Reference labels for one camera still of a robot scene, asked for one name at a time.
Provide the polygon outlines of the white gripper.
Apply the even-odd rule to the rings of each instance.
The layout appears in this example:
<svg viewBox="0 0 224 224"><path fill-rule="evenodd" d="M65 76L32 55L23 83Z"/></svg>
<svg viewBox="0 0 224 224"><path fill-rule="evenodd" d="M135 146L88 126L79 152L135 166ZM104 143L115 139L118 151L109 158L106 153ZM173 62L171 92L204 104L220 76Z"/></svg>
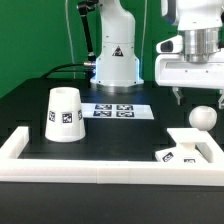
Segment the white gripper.
<svg viewBox="0 0 224 224"><path fill-rule="evenodd" d="M219 90L218 108L224 109L224 48L214 34L177 35L157 44L155 80L171 86L177 104L185 97L179 87Z"/></svg>

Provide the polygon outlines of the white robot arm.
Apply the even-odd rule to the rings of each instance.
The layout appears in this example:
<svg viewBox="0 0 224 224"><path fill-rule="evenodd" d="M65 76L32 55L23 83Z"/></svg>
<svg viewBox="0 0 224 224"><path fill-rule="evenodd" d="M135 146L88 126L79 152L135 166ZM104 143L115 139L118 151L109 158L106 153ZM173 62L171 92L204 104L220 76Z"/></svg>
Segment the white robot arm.
<svg viewBox="0 0 224 224"><path fill-rule="evenodd" d="M120 0L98 0L102 51L91 84L108 92L128 91L143 83L134 53L135 19ZM156 45L155 81L170 86L177 101L181 89L216 89L224 108L224 47L219 40L224 0L161 0L162 17L178 34Z"/></svg>

